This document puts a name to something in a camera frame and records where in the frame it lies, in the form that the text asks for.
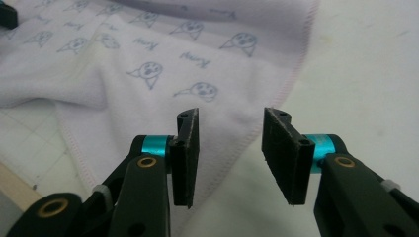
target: wooden strip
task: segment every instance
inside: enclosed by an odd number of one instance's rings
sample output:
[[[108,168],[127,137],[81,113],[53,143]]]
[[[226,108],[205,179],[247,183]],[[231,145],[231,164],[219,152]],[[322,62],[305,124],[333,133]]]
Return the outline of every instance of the wooden strip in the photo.
[[[41,195],[0,162],[0,191],[21,210],[25,211]]]

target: teal metallic cylinder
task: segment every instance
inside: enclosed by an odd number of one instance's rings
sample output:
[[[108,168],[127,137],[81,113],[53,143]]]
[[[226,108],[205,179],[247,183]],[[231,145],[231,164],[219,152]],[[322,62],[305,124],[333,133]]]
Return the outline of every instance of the teal metallic cylinder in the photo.
[[[161,157],[166,156],[166,145],[169,136],[147,135],[142,142],[142,153],[150,153]]]
[[[321,173],[319,164],[327,154],[336,152],[335,144],[326,134],[305,134],[304,136],[315,143],[311,174]]]

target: black object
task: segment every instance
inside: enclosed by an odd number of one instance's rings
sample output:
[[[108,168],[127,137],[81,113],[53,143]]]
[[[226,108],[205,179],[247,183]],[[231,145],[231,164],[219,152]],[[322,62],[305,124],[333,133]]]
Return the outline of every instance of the black object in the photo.
[[[150,136],[137,136],[125,160],[84,203],[74,194],[44,197],[8,236],[170,236],[167,174],[175,205],[191,207],[200,151],[198,109],[177,120],[178,136],[164,136],[157,147],[164,155],[143,152]]]
[[[7,29],[18,27],[18,12],[0,0],[0,26]]]
[[[287,113],[265,109],[262,151],[287,201],[304,204],[312,142],[290,122]],[[386,191],[383,178],[349,154],[342,139],[329,137],[336,151],[322,161],[314,208],[321,235],[419,236],[419,204],[398,189]]]

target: brass screw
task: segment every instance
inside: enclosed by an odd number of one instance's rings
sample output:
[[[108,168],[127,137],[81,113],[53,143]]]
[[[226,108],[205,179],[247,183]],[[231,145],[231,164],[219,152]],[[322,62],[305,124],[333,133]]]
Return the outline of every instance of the brass screw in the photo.
[[[40,218],[50,218],[60,214],[68,207],[68,200],[66,198],[57,198],[45,203],[38,210]]]
[[[336,157],[335,162],[338,163],[340,166],[346,167],[346,168],[354,168],[355,162],[349,158],[346,157]]]
[[[157,160],[152,157],[144,157],[140,159],[136,165],[140,168],[150,168],[153,167],[157,163]]]

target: fabric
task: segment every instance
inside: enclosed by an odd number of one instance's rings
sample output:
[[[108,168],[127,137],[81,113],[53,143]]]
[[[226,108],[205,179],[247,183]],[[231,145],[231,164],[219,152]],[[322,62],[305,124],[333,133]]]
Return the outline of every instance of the fabric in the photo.
[[[195,206],[172,206],[176,236],[260,133],[264,107],[290,91],[317,1],[12,6],[20,26],[0,32],[0,107],[54,101],[87,189],[118,166],[137,135],[176,135],[176,115],[200,109]]]

